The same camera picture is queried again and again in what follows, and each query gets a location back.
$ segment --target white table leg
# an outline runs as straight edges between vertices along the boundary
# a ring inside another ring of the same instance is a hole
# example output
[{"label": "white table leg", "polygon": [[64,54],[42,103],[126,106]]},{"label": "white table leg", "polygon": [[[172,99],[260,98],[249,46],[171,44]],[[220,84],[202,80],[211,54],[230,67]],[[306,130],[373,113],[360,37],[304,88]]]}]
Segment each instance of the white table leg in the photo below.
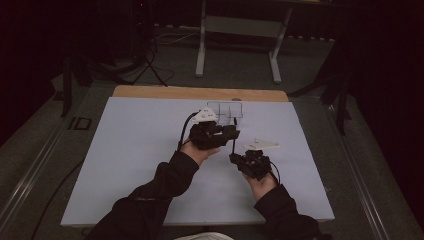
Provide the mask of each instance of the white table leg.
[{"label": "white table leg", "polygon": [[287,30],[287,25],[289,24],[290,15],[292,13],[292,8],[287,9],[286,17],[284,19],[284,22],[281,24],[280,32],[278,33],[277,37],[277,44],[275,45],[275,48],[273,51],[269,52],[269,61],[271,64],[271,71],[272,71],[272,77],[274,79],[274,83],[281,83],[281,76],[280,76],[280,69],[278,68],[278,62],[277,62],[277,56],[278,52],[280,51],[281,43],[284,39],[284,34]]},{"label": "white table leg", "polygon": [[197,63],[196,63],[196,77],[203,76],[203,68],[205,65],[205,23],[206,22],[206,0],[202,1],[202,19],[200,21],[200,47],[199,53],[197,55]]}]

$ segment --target wire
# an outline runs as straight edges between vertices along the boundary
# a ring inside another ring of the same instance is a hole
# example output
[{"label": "wire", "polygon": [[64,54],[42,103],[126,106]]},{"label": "wire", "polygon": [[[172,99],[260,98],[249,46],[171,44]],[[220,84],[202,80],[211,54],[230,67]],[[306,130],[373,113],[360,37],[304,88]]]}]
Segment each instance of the wire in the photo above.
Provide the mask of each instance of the wire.
[{"label": "wire", "polygon": [[275,166],[275,164],[273,163],[273,162],[271,162],[270,161],[270,163],[272,164],[272,166],[274,166],[274,168],[275,168],[275,170],[277,170],[277,174],[278,174],[278,180],[277,180],[277,178],[275,177],[275,174],[272,172],[272,171],[269,171],[269,173],[271,174],[271,176],[274,178],[274,180],[275,180],[275,182],[277,182],[278,183],[278,185],[280,185],[281,184],[281,179],[280,179],[280,171],[278,171],[278,168],[277,168],[277,166]]},{"label": "wire", "polygon": [[[151,52],[152,52],[152,60],[150,60],[150,62],[151,63],[153,63],[153,61],[155,60],[155,52],[150,48],[150,46],[148,47],[148,50],[150,50]],[[143,61],[141,61],[139,58],[137,58],[137,61],[133,64],[133,65],[139,65],[139,67],[137,67],[133,72],[131,72],[131,73],[128,73],[127,75],[125,75],[125,76],[122,76],[122,78],[126,78],[126,77],[129,77],[129,76],[132,76],[132,75],[134,75],[134,74],[136,74],[138,71],[140,71],[140,70],[142,70],[142,73],[141,74],[139,74],[133,81],[132,81],[132,83],[134,84],[135,82],[137,82],[137,80],[138,80],[138,78],[140,78],[140,76],[147,70],[147,68],[149,67],[148,65],[146,66],[146,65],[144,65],[144,64],[141,64]]]},{"label": "wire", "polygon": [[189,116],[189,117],[187,118],[187,120],[185,121],[185,123],[184,123],[184,127],[183,127],[183,130],[181,131],[181,138],[180,138],[180,141],[178,142],[177,151],[180,151],[180,150],[181,150],[181,147],[183,146],[184,134],[185,134],[185,130],[186,130],[186,128],[187,128],[187,124],[188,124],[188,122],[189,122],[189,121],[190,121],[190,119],[191,119],[192,117],[194,117],[196,114],[197,114],[197,112],[190,114],[190,116]]},{"label": "wire", "polygon": [[182,145],[181,145],[181,147],[183,147],[184,145],[186,145],[188,142],[190,142],[191,140],[190,139],[187,139],[187,141],[185,141]]},{"label": "wire", "polygon": [[155,74],[156,78],[159,80],[159,82],[162,83],[165,87],[168,87],[168,85],[162,80],[162,78],[159,76],[159,74],[156,72],[155,68],[152,66],[152,63],[149,62],[146,58],[146,62],[149,65],[150,69],[152,69],[153,73]]},{"label": "wire", "polygon": [[62,187],[62,185],[65,183],[65,181],[69,178],[69,176],[71,176],[71,174],[79,167],[81,166],[81,164],[84,162],[81,161],[79,162],[67,175],[66,177],[62,180],[62,182],[60,182],[59,186],[55,189],[55,191],[53,192],[52,196],[50,197],[49,201],[47,202],[47,205],[44,207],[43,213],[41,214],[40,219],[37,222],[37,225],[35,226],[34,231],[32,232],[32,236],[31,236],[31,240],[35,239],[35,235],[38,232],[38,229],[40,228],[41,222],[43,221],[44,215],[46,215],[47,209],[49,208],[51,202],[53,201],[53,198],[56,196],[57,192],[59,191],[59,189]]},{"label": "wire", "polygon": [[135,69],[135,70],[133,70],[133,71],[131,71],[130,73],[127,73],[127,74],[125,74],[125,75],[121,75],[121,77],[122,78],[128,78],[128,77],[130,77],[130,76],[133,76],[134,74],[136,74],[136,73],[138,73],[138,72],[140,72],[140,71],[142,71],[143,69],[145,69],[147,66],[140,66],[140,67],[138,67],[137,69]]},{"label": "wire", "polygon": [[168,78],[166,78],[166,79],[164,79],[163,81],[164,82],[167,82],[167,81],[169,81],[171,78],[173,78],[174,77],[174,75],[175,75],[175,72],[174,71],[172,71],[171,69],[165,69],[165,68],[160,68],[160,67],[155,67],[155,66],[153,66],[155,69],[158,69],[158,70],[162,70],[162,71],[168,71],[168,72],[170,72],[171,73],[171,76],[169,76]]},{"label": "wire", "polygon": [[[152,60],[150,60],[150,66],[153,63],[153,61],[155,60],[155,52],[149,47],[148,50],[150,50],[150,52],[152,53]],[[141,71],[140,74],[137,75],[137,77],[134,78],[133,80],[133,84],[136,83],[138,81],[138,79],[147,71],[147,69],[149,68],[149,64],[147,64],[147,66],[144,67],[144,69]]]},{"label": "wire", "polygon": [[[237,118],[234,118],[234,126],[237,126]],[[235,148],[236,148],[236,139],[233,139],[233,149],[231,154],[234,154]]]},{"label": "wire", "polygon": [[156,39],[158,39],[158,38],[160,38],[160,37],[163,37],[163,36],[168,36],[168,35],[171,35],[171,36],[185,35],[184,37],[180,37],[180,38],[178,38],[178,39],[176,39],[176,40],[174,40],[174,41],[171,41],[171,42],[157,42],[158,44],[167,45],[167,44],[176,43],[176,42],[178,42],[178,41],[181,41],[181,40],[183,40],[183,39],[185,39],[185,38],[191,37],[191,36],[193,36],[193,35],[195,35],[195,34],[198,34],[198,33],[199,33],[199,32],[193,32],[193,33],[190,33],[190,34],[187,34],[187,35],[185,35],[185,34],[167,33],[167,34],[162,34],[162,35],[160,35],[160,36],[156,37]]},{"label": "wire", "polygon": [[143,63],[143,61],[141,61],[139,57],[137,57],[137,59],[135,59],[135,60],[132,60],[132,64],[130,64],[128,66],[120,67],[120,68],[114,68],[114,69],[111,69],[109,71],[111,71],[112,73],[115,73],[115,74],[122,74],[122,73],[127,73],[127,72],[130,72],[130,71],[133,71],[133,70],[137,70],[137,69],[140,68],[140,65],[142,65],[142,63]]}]

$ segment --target gray floor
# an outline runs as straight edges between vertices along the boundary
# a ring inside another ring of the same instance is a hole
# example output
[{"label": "gray floor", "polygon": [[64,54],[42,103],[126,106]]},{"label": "gray floor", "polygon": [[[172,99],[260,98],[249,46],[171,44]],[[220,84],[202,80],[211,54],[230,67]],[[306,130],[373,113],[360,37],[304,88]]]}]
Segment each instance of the gray floor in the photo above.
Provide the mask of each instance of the gray floor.
[{"label": "gray floor", "polygon": [[[176,30],[158,29],[158,35],[170,31]],[[186,34],[189,31],[179,30],[177,33]],[[256,44],[255,51],[247,51],[245,45],[223,44],[220,41],[222,37],[217,35],[208,36],[204,76],[196,78],[197,38],[193,35],[175,43],[177,36],[158,39],[160,44],[153,65],[163,79],[171,76],[170,70],[174,72],[167,84],[291,92],[314,79],[332,46],[332,42],[285,40],[278,57],[283,83],[276,85],[272,82],[267,52],[257,47],[268,46],[267,41]],[[137,72],[127,74],[125,78],[134,79],[136,75]],[[58,89],[61,88],[60,80],[61,76],[53,80]],[[148,70],[137,84],[156,85],[159,82]],[[41,174],[34,176],[36,183],[26,185],[26,201],[16,204],[19,211],[11,216],[13,221],[7,225],[8,231],[1,235],[4,239],[31,238],[57,186],[84,160],[106,101],[115,86],[101,78],[97,78],[90,88],[74,83],[74,107],[68,118],[59,117],[61,102],[51,100],[0,149],[2,206],[10,199],[15,186],[31,164],[45,160]],[[339,240],[424,239],[355,99],[349,98],[351,119],[346,120],[346,136],[342,137],[335,130],[331,106],[323,106],[318,101],[321,90],[291,101],[299,115],[336,217],[334,221],[320,223],[322,231],[333,234]],[[88,131],[68,129],[72,117],[91,118],[93,124]],[[60,133],[60,137],[51,138],[53,133]],[[79,168],[70,175],[48,205],[36,239],[83,239],[89,231],[60,226],[78,171]],[[159,239],[173,239],[202,230],[201,227],[164,227]],[[211,226],[209,230],[234,239],[267,239],[261,226]]]}]

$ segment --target white object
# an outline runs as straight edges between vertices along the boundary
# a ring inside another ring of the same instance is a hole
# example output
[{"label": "white object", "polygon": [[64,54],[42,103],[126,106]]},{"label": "white object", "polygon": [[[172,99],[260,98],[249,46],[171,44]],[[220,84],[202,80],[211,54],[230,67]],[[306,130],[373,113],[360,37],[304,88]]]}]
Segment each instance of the white object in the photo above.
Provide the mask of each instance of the white object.
[{"label": "white object", "polygon": [[180,237],[174,240],[234,240],[227,235],[217,232],[204,232],[187,237]]},{"label": "white object", "polygon": [[244,148],[246,150],[255,150],[255,151],[264,150],[268,148],[276,148],[276,147],[280,147],[280,144],[275,142],[260,140],[260,139],[255,139],[253,143],[244,145]]},{"label": "white object", "polygon": [[[151,181],[157,165],[169,161],[177,148],[187,115],[207,102],[109,98],[61,224],[94,225],[115,201]],[[267,155],[280,170],[281,182],[300,214],[334,219],[292,103],[243,101],[243,121],[237,127],[241,132],[235,152],[244,152],[243,145],[258,133],[284,146]],[[220,149],[203,162],[190,188],[173,199],[165,225],[264,222],[253,208],[249,185],[229,160],[231,143]]]},{"label": "white object", "polygon": [[213,110],[209,107],[205,107],[200,112],[198,112],[191,120],[195,122],[209,122],[209,121],[217,121],[218,116],[213,112]]},{"label": "white object", "polygon": [[243,117],[243,105],[239,101],[231,102],[208,102],[208,107],[218,116],[218,125],[235,124],[234,118],[237,122]]}]

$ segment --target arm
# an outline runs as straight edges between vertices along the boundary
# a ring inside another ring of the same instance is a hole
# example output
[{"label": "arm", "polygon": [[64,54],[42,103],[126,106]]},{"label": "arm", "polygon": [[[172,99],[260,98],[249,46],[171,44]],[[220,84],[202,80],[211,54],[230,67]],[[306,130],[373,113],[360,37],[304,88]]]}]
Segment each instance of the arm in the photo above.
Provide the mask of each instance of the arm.
[{"label": "arm", "polygon": [[330,240],[331,235],[321,234],[318,222],[297,212],[296,202],[283,185],[278,185],[268,174],[261,181],[245,176],[257,201],[255,209],[265,218],[265,228],[271,237],[278,239]]},{"label": "arm", "polygon": [[154,239],[162,227],[173,197],[183,194],[208,156],[218,149],[201,151],[185,144],[168,163],[160,163],[152,181],[118,200],[91,230],[86,240]]}]

